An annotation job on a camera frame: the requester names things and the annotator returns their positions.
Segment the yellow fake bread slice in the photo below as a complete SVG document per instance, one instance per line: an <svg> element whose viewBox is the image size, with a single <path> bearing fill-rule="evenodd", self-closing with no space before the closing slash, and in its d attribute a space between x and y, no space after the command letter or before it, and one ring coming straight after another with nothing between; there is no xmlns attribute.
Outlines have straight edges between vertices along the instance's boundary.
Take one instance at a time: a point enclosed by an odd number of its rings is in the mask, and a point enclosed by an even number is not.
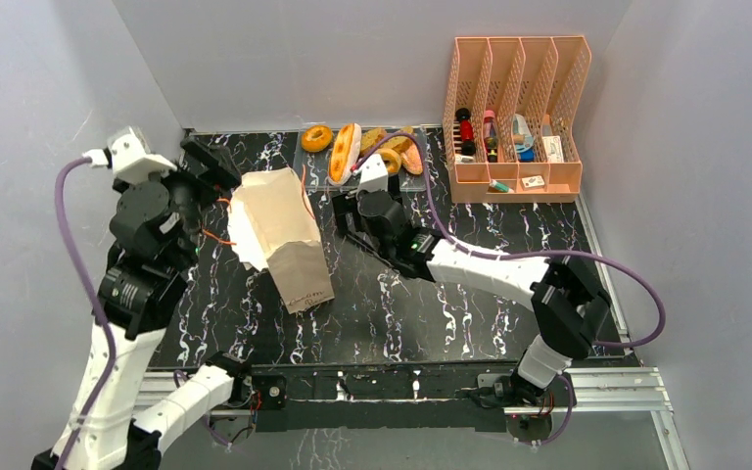
<svg viewBox="0 0 752 470"><path fill-rule="evenodd" d="M411 126L403 127L399 130L399 132L407 133L407 134L413 134L414 129ZM385 144L383 144L382 148L393 150L394 152L397 152L398 154L401 154L408 150L409 147L411 147L412 141L408 137L404 136L395 136L389 139Z"/></svg>

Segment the round brown fake bread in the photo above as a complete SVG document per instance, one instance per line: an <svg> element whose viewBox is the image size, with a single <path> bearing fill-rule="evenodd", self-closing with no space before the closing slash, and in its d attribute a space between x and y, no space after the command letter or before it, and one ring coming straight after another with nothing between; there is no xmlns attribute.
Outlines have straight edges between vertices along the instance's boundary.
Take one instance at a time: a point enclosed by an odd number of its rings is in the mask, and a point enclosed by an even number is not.
<svg viewBox="0 0 752 470"><path fill-rule="evenodd" d="M364 132L360 140L359 154L364 156L368 154L385 136L387 131L383 127L376 127Z"/></svg>

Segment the tan fake bagel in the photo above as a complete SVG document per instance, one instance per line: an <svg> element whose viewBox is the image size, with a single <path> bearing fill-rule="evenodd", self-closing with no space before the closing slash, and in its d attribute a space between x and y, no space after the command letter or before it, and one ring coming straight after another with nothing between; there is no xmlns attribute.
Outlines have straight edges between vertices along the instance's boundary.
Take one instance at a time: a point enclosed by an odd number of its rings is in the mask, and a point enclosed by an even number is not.
<svg viewBox="0 0 752 470"><path fill-rule="evenodd" d="M376 154L382 161L389 175L397 174L402 168L402 159L400 153L391 148L379 148Z"/></svg>

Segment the orange fake bagel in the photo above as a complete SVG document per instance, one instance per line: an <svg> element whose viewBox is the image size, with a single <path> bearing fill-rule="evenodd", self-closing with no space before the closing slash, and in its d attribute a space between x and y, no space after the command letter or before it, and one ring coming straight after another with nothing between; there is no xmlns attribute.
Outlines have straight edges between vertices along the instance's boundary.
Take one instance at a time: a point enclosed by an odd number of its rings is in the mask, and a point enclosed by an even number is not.
<svg viewBox="0 0 752 470"><path fill-rule="evenodd" d="M317 124L304 131L301 146L308 153L318 153L325 150L332 141L332 129L327 125Z"/></svg>

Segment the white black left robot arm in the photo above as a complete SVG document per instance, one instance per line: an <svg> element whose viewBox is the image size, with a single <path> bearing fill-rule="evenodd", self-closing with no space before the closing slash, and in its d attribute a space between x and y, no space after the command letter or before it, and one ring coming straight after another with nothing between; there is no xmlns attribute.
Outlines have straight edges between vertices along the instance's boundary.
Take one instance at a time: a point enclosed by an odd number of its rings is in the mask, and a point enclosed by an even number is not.
<svg viewBox="0 0 752 470"><path fill-rule="evenodd" d="M156 469L189 428L210 423L215 408L243 408L258 395L249 367L219 352L191 375L177 372L167 397L136 409L151 358L198 263L202 212L241 182L214 147L191 137L181 146L191 166L153 152L130 126L77 160L110 169L119 195L109 224L115 240L99 284L90 279L66 216L68 172L57 176L57 222L94 323L70 418L56 443L34 457L36 469Z"/></svg>

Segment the clear plastic tray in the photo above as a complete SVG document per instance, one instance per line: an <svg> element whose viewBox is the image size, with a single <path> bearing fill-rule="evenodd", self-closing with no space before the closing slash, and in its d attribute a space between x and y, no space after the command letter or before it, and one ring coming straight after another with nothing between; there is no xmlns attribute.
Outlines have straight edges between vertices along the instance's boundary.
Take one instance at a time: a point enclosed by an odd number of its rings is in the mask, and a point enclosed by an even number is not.
<svg viewBox="0 0 752 470"><path fill-rule="evenodd" d="M334 186L329 182L329 164L332 146L324 150L311 153L302 147L301 139L306 131L313 126L308 123L298 133L296 148L291 168L298 178L305 180L305 188L308 192L313 191L351 191L358 186L359 177L352 174L348 181L341 186ZM398 173L399 189L402 192L421 192L425 189L424 178L421 175L413 175L405 169Z"/></svg>

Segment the long white orange bread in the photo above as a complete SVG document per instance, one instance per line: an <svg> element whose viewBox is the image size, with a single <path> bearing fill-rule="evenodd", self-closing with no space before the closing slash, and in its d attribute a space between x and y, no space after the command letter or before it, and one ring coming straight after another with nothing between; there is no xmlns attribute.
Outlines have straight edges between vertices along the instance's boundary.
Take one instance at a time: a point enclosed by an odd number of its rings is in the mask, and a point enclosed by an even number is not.
<svg viewBox="0 0 752 470"><path fill-rule="evenodd" d="M353 165L359 156L361 136L361 127L357 123L346 124L337 133L330 154L327 176L332 186L341 186L349 180Z"/></svg>

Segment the oval brown fake bread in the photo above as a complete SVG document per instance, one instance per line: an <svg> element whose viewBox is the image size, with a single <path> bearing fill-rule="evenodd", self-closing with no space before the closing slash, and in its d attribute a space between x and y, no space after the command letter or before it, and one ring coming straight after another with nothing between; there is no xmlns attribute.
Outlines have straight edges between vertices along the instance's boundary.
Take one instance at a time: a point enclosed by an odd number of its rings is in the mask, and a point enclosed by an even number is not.
<svg viewBox="0 0 752 470"><path fill-rule="evenodd" d="M401 165L407 173L419 175L423 172L422 157L415 144L411 144L404 152L402 152L400 158Z"/></svg>

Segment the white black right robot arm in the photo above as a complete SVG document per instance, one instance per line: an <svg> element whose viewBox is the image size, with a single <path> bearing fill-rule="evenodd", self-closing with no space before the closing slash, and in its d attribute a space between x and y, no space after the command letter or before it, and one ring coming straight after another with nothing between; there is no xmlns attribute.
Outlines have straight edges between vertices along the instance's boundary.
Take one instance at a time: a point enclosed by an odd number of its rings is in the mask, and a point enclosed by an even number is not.
<svg viewBox="0 0 752 470"><path fill-rule="evenodd" d="M556 377L591 353L612 302L580 258L507 259L480 247L461 250L441 230L412 224L400 196L388 191L341 193L332 207L339 235L398 274L480 289L535 315L539 332L511 375L468 392L479 406L539 404Z"/></svg>

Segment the printed white paper bag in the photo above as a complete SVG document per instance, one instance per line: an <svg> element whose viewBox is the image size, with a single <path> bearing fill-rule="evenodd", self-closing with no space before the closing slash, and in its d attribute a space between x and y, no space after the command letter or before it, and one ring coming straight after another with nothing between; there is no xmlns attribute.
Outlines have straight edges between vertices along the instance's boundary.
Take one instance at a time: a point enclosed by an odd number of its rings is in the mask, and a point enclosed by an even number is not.
<svg viewBox="0 0 752 470"><path fill-rule="evenodd" d="M268 273L289 313L335 299L306 188L290 167L247 172L229 198L215 201L226 206L226 233L202 223L202 234L228 247L244 267Z"/></svg>

